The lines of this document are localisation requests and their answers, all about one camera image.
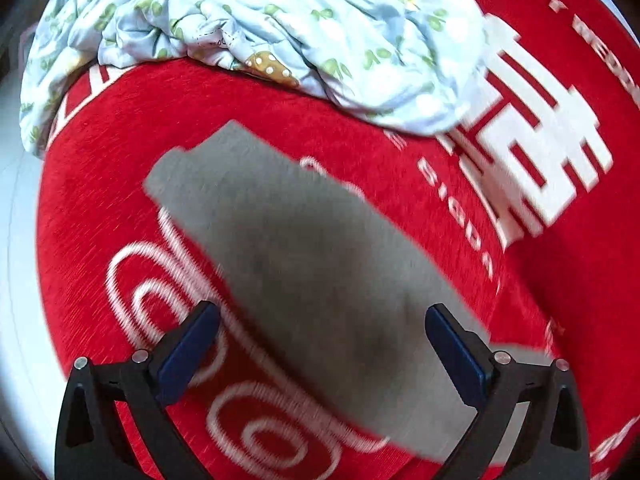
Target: red fabric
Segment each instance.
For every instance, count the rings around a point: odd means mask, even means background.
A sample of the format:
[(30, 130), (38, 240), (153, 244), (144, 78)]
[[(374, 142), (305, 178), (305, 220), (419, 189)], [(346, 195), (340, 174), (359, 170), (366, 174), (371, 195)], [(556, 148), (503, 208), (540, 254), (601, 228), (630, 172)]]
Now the red fabric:
[[(148, 242), (175, 258), (175, 249), (159, 227), (158, 208), (142, 188), (153, 164), (171, 148), (193, 148), (227, 121), (237, 120), (292, 160), (312, 156), (330, 176), (359, 186), (372, 206), (430, 255), (493, 340), (545, 348), (553, 318), (551, 326), (558, 327), (554, 348), (569, 359), (576, 374), (591, 449), (640, 415), (636, 394), (640, 347), (635, 330), (640, 285), (633, 275), (639, 253), (634, 236), (640, 210), (634, 157), (640, 113), (632, 96), (574, 31), (574, 14), (636, 78), (640, 77), (638, 49), (597, 0), (561, 0), (567, 9), (559, 12), (549, 7), (552, 0), (477, 1), (484, 12), (513, 27), (520, 35), (518, 44), (564, 88), (575, 87), (597, 115), (597, 132), (614, 162), (605, 173), (586, 149), (599, 179), (590, 192), (566, 165), (577, 197), (539, 236), (527, 234), (503, 252), (481, 199), (460, 170), (460, 147), (449, 154), (434, 139), (404, 137), (406, 145), (399, 149), (380, 128), (347, 117), (327, 102), (191, 60), (140, 66), (102, 90), (92, 90), (84, 75), (69, 92), (66, 113), (75, 115), (47, 154), (38, 211), (42, 297), (65, 372), (81, 354), (101, 363), (126, 359), (132, 351), (108, 293), (114, 257), (130, 244)], [(544, 94), (530, 76), (523, 76)], [(493, 74), (488, 80), (504, 101), (535, 125), (536, 118), (508, 86)], [(80, 107), (92, 91), (100, 93)], [(545, 98), (555, 104), (549, 95)], [(494, 119), (492, 113), (470, 129), (462, 128), (465, 138), (489, 160), (491, 154), (476, 137)], [(542, 184), (544, 178), (535, 175), (527, 155), (517, 150), (514, 154)], [(419, 169), (421, 159), (437, 175), (433, 186)], [(242, 319), (241, 309), (228, 296), (216, 263), (188, 239), (179, 239), (225, 298), (242, 330), (268, 351), (268, 344)], [(118, 293), (129, 312), (135, 290), (152, 278), (171, 282), (187, 301), (175, 277), (149, 258), (134, 254), (123, 259), (116, 275)], [(158, 330), (175, 325), (174, 315), (158, 297), (146, 296), (144, 308)], [(237, 333), (226, 325), (225, 329), (228, 348), (222, 368), (192, 388), (170, 414), (218, 480), (268, 478), (263, 470), (251, 469), (246, 462), (239, 466), (238, 460), (229, 458), (228, 447), (225, 452), (207, 429), (207, 416), (226, 389), (246, 381), (264, 384), (289, 402), (297, 394), (277, 374), (265, 371), (264, 362), (248, 351)], [(278, 366), (286, 370), (285, 364)], [(332, 447), (314, 436), (313, 425), (277, 411), (255, 397), (251, 401), (235, 397), (221, 407), (219, 420), (238, 446), (248, 420), (273, 416), (297, 428), (310, 444), (299, 465), (276, 469), (285, 478), (312, 479), (330, 470), (335, 459), (330, 450), (335, 446), (340, 457), (332, 479), (427, 479), (436, 469), (392, 445), (363, 452), (363, 442), (375, 437), (357, 428), (353, 431), (360, 446), (336, 436), (334, 430), (323, 430), (336, 441)], [(125, 415), (125, 419), (130, 433), (130, 418)], [(633, 427), (626, 440), (621, 438), (614, 451), (595, 463), (594, 473), (613, 468), (637, 431)], [(272, 453), (293, 453), (282, 439), (260, 441)], [(139, 442), (136, 453), (153, 471)], [(496, 473), (490, 471), (488, 478)]]

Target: gray cloth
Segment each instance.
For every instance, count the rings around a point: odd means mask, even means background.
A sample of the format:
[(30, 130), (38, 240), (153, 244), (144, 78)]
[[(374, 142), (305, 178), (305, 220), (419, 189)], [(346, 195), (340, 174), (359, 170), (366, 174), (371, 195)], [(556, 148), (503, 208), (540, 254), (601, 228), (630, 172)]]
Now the gray cloth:
[[(237, 123), (190, 152), (165, 154), (145, 189), (222, 265), (237, 304), (327, 405), (427, 458), (447, 457), (475, 410), (424, 335), (424, 314), (444, 303), (485, 342), (488, 333), (403, 232)], [(507, 349), (548, 363), (533, 350)]]

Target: light blue blanket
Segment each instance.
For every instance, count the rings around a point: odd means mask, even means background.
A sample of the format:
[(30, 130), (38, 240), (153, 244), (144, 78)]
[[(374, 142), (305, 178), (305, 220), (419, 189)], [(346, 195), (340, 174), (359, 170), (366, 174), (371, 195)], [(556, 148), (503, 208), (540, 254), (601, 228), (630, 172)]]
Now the light blue blanket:
[(474, 0), (50, 0), (22, 82), (25, 148), (41, 155), (63, 91), (97, 57), (120, 68), (190, 56), (431, 135), (484, 75)]

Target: metal screw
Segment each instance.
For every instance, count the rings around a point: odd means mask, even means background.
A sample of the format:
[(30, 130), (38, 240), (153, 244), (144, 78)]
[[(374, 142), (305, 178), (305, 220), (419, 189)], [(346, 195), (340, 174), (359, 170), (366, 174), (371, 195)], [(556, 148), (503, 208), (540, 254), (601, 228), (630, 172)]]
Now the metal screw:
[(79, 357), (74, 361), (74, 368), (76, 370), (82, 370), (88, 362), (89, 359), (87, 359), (86, 357)]
[(558, 367), (558, 370), (566, 372), (569, 370), (569, 363), (565, 359), (558, 359), (558, 361), (556, 361), (556, 367)]
[(149, 359), (149, 352), (146, 350), (136, 350), (131, 356), (131, 360), (135, 363), (143, 363)]
[(495, 362), (501, 365), (508, 365), (511, 362), (511, 356), (502, 350), (494, 354), (494, 359)]

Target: white swirl pattern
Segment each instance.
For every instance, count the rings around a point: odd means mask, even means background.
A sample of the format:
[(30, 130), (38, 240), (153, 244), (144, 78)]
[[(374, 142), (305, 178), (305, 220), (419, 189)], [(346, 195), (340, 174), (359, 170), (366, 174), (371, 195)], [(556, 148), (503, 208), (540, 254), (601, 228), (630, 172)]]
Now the white swirl pattern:
[[(303, 167), (313, 167), (322, 174), (324, 168), (317, 161), (314, 162), (315, 164), (311, 160), (301, 160), (300, 164)], [(326, 468), (313, 473), (308, 480), (324, 480), (337, 468), (342, 456), (342, 446), (362, 453), (374, 453), (386, 446), (388, 439), (373, 440), (360, 435), (328, 413), (290, 380), (248, 335), (219, 292), (201, 272), (164, 208), (158, 213), (158, 223), (169, 250), (151, 242), (133, 242), (123, 247), (112, 258), (107, 269), (106, 289), (110, 305), (133, 348), (151, 348), (163, 336), (163, 332), (153, 323), (145, 309), (144, 300), (149, 295), (163, 300), (178, 323), (184, 320), (190, 310), (183, 298), (188, 298), (192, 305), (206, 298), (219, 306), (223, 326), (218, 334), (215, 357), (209, 365), (197, 371), (190, 386), (202, 384), (220, 371), (228, 355), (229, 336), (271, 382), (263, 384), (240, 381), (229, 384), (213, 400), (207, 415), (207, 429), (228, 459), (247, 473), (263, 480), (286, 480), (284, 472), (304, 464), (312, 447), (318, 449), (320, 445), (326, 449)], [(132, 305), (127, 306), (118, 289), (117, 278), (118, 266), (131, 256), (151, 260), (167, 272), (172, 282), (157, 278), (143, 281), (133, 292)], [(242, 399), (264, 404), (268, 406), (268, 410), (265, 416), (247, 421), (242, 429), (240, 442), (235, 442), (229, 431), (225, 431), (220, 413), (227, 405), (230, 407), (233, 402)], [(274, 408), (282, 413), (282, 418), (273, 417)], [(258, 433), (270, 433), (287, 442), (293, 454), (278, 456), (267, 450), (257, 437)]]
[[(312, 156), (304, 156), (300, 159), (300, 167), (306, 170), (314, 170), (316, 173), (327, 177), (329, 176), (327, 170), (320, 164), (317, 160), (315, 160)], [(346, 189), (348, 192), (353, 193), (361, 200), (366, 200), (367, 197), (364, 194), (364, 191), (356, 186), (353, 182), (348, 182), (347, 180), (338, 180), (338, 183)]]

